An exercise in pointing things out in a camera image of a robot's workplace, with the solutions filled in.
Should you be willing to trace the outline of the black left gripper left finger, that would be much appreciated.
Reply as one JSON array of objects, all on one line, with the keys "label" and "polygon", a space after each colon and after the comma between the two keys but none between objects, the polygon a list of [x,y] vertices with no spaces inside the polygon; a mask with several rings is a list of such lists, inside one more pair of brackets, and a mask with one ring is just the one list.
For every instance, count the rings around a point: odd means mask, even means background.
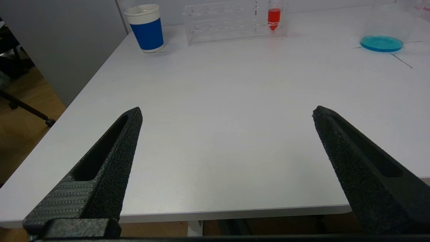
[{"label": "black left gripper left finger", "polygon": [[119,219],[143,122],[124,112],[23,220],[31,234],[57,218]]}]

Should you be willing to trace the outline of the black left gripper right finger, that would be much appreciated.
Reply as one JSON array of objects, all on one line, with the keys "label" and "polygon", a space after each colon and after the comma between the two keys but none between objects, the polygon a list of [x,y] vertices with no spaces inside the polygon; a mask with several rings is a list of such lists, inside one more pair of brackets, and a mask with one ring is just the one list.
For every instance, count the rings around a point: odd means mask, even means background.
[{"label": "black left gripper right finger", "polygon": [[361,228],[429,234],[430,187],[335,111],[313,111],[316,131]]}]

